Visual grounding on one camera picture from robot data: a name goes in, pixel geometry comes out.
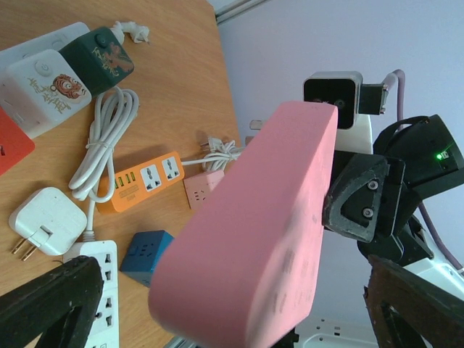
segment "white box with tiger print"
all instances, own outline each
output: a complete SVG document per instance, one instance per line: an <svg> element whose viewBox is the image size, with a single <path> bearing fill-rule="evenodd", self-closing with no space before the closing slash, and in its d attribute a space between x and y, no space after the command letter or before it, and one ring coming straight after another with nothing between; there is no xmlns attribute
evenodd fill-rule
<svg viewBox="0 0 464 348"><path fill-rule="evenodd" d="M91 100L90 91L53 49L15 62L0 73L0 106L29 138L56 127Z"/></svg>

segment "electrical outlet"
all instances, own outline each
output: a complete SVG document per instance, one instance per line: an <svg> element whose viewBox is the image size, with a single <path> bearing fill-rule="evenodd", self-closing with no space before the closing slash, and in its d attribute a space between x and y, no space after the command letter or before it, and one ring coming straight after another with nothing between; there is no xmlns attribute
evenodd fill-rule
<svg viewBox="0 0 464 348"><path fill-rule="evenodd" d="M85 348L119 348L117 245L114 241L75 243L63 255L63 262L79 255L95 257L104 281L100 303Z"/></svg>
<svg viewBox="0 0 464 348"><path fill-rule="evenodd" d="M99 306L95 313L94 323L92 324L92 329L88 337L99 335L107 329L111 329L119 321L117 316L117 289L111 289L103 291Z"/></svg>
<svg viewBox="0 0 464 348"><path fill-rule="evenodd" d="M120 271L134 281L150 287L153 272L173 237L166 231L136 233L120 266Z"/></svg>
<svg viewBox="0 0 464 348"><path fill-rule="evenodd" d="M174 157L169 157L163 160L162 168L165 170L166 178L168 180L174 180L181 174Z"/></svg>
<svg viewBox="0 0 464 348"><path fill-rule="evenodd" d="M211 194L211 191L219 184L224 177L224 170L205 172L184 179L186 193L190 208L199 209L203 201Z"/></svg>
<svg viewBox="0 0 464 348"><path fill-rule="evenodd" d="M156 165L140 169L145 189L150 192L161 186L161 178Z"/></svg>

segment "white wall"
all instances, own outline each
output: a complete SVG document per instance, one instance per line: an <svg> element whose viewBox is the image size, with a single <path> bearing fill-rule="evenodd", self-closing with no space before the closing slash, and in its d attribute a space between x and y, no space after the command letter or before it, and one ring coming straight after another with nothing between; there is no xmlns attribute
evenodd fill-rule
<svg viewBox="0 0 464 348"><path fill-rule="evenodd" d="M464 151L464 1L271 0L220 26L241 137L319 70L357 70L366 83L402 68L405 117L438 113ZM395 120L395 97L373 120L375 135ZM464 262L464 187L426 204L442 238ZM314 315L367 323L369 276L355 243L326 232Z"/></svg>

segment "orange outlet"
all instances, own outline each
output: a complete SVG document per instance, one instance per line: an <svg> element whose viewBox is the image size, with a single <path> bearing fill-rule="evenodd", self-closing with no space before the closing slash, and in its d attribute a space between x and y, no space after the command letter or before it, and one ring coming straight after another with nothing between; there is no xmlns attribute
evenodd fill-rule
<svg viewBox="0 0 464 348"><path fill-rule="evenodd" d="M116 173L114 183L110 183L108 177L102 178L99 195L108 192L109 184L115 185L115 194L108 202L99 203L96 207L102 214L123 212L181 181L184 176L179 154L170 152Z"/></svg>

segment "coiled white cable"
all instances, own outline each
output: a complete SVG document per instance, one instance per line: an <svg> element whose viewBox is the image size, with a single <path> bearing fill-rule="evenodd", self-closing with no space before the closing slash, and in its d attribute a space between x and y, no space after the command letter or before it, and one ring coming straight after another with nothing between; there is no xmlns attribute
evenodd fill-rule
<svg viewBox="0 0 464 348"><path fill-rule="evenodd" d="M90 126L87 153L69 183L74 198L80 201L89 198L84 241L95 240L95 204L109 201L115 192L115 186L111 185L115 181L113 149L136 118L138 111L136 92L119 87L113 87L112 90L115 93L111 94L109 90L96 98L95 120ZM109 96L102 105L106 95ZM99 181L105 167L107 167L110 185L104 196L98 196Z"/></svg>
<svg viewBox="0 0 464 348"><path fill-rule="evenodd" d="M202 159L183 161L182 165L202 164L203 170L205 172L219 169L224 170L225 166L229 162L236 161L245 149L244 147L236 147L234 140L224 144L218 138L209 137L208 143L210 145L211 153L207 154Z"/></svg>

